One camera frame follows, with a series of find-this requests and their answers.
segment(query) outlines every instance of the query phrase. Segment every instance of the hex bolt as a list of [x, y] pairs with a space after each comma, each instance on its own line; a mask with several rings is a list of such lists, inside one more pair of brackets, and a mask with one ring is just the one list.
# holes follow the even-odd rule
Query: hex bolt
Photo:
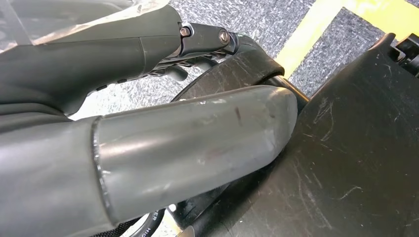
[[182, 37], [188, 37], [188, 36], [191, 35], [191, 30], [187, 27], [182, 27], [182, 28], [180, 28], [180, 35]]
[[219, 37], [222, 44], [228, 44], [230, 42], [230, 34], [224, 29], [220, 31]]

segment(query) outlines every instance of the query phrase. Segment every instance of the plastic bag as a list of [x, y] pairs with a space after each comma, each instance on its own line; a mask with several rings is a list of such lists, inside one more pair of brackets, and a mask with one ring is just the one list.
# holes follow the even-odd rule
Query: plastic bag
[[0, 0], [0, 53], [137, 17], [169, 0]]

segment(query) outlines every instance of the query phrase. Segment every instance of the scratched black surface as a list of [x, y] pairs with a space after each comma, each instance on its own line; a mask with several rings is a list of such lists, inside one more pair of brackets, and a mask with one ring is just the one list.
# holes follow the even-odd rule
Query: scratched black surface
[[229, 207], [208, 236], [419, 235], [419, 81], [390, 42], [323, 86], [265, 177], [242, 183], [240, 207], [217, 203]]

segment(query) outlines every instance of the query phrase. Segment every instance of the yellow floor marking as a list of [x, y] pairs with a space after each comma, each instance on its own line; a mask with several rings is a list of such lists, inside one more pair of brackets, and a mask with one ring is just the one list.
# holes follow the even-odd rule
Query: yellow floor marking
[[347, 0], [344, 7], [397, 40], [419, 35], [419, 8], [404, 0]]
[[342, 7], [342, 0], [317, 0], [314, 2], [275, 59], [284, 67], [285, 78], [288, 78], [300, 65]]
[[275, 61], [285, 68], [285, 78], [295, 71], [342, 7], [401, 40], [419, 35], [419, 9], [404, 0], [316, 0], [287, 40]]

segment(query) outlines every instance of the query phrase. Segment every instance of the black cable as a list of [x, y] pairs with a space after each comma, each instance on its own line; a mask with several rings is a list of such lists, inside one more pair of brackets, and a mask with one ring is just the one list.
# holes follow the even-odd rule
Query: black cable
[[[130, 237], [150, 237], [156, 232], [160, 223], [165, 215], [165, 209], [157, 210], [148, 214], [144, 224], [135, 231]], [[132, 225], [134, 225], [140, 218], [121, 223], [113, 230], [95, 234], [91, 237], [120, 237], [125, 233]]]
[[148, 214], [144, 224], [130, 237], [150, 237], [156, 232], [163, 220], [166, 209], [157, 210]]

